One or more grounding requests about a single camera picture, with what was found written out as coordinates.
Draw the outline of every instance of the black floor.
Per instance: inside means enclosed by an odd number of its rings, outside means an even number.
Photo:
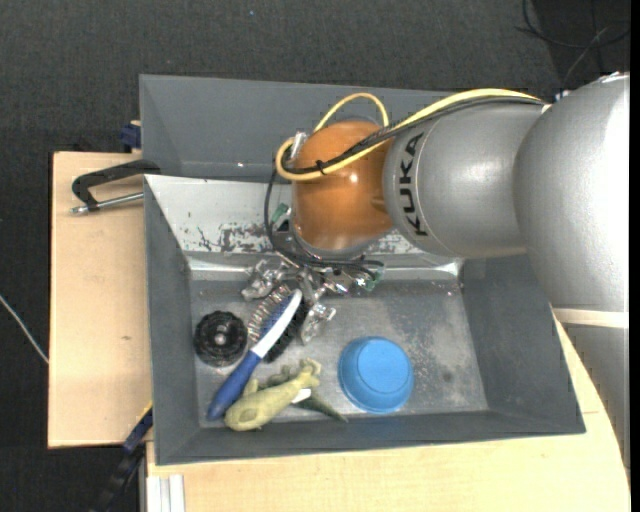
[[[0,0],[0,293],[46,347],[49,152],[121,150],[139,73],[550,99],[629,70],[630,35],[594,35],[623,34],[630,5],[534,0],[533,23],[571,48],[519,30],[520,0]],[[2,309],[0,349],[0,511],[86,510],[117,448],[47,451],[47,368]],[[135,508],[135,493],[119,507]]]

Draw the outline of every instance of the gray plastic tray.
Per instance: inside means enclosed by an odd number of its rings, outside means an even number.
[[[194,326],[215,309],[246,321],[255,304],[245,303],[239,291],[249,266],[269,255],[261,228],[265,185],[246,181],[264,181],[273,147],[292,131],[313,125],[329,104],[357,88],[166,77],[146,77],[142,86],[145,158],[174,176],[207,176],[145,180],[159,464],[584,431],[553,318],[528,260],[470,261],[462,270],[459,262],[438,267],[394,232],[371,248],[387,263],[381,285],[370,295],[332,298],[338,314],[322,338],[292,346],[256,371],[264,377],[303,355],[317,358],[324,366],[319,391],[349,423],[295,408],[257,432],[237,433],[208,422],[206,406],[228,370],[198,360]],[[394,109],[394,101],[415,106],[438,95],[382,93]],[[251,129],[237,124],[231,101],[247,106],[242,116],[253,108]],[[275,116],[282,105],[293,114]],[[403,105],[394,118],[419,108]],[[364,109],[358,115],[371,112],[368,105],[354,108]],[[274,196],[274,204],[286,202],[288,187],[277,186]],[[373,334],[401,344],[416,373],[410,401],[392,415],[359,411],[337,385],[342,348]]]

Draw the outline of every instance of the wooden board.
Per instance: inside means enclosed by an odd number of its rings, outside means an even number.
[[[54,155],[51,212],[50,447],[121,443],[151,399],[142,201],[69,209],[75,177],[139,155]],[[141,191],[140,177],[96,189]]]

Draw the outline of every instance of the wooden table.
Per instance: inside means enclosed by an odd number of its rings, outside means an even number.
[[[137,155],[57,153],[53,166],[49,447],[121,443],[151,398],[142,203],[73,216],[73,179]],[[140,179],[98,189],[139,191]],[[626,511],[611,424],[564,331],[583,435],[182,466],[187,510]]]

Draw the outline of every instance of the blue plastic cup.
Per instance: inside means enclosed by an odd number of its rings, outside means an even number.
[[[358,338],[340,354],[338,380],[360,409],[385,414],[402,407],[413,390],[413,367],[402,348],[377,336]]]

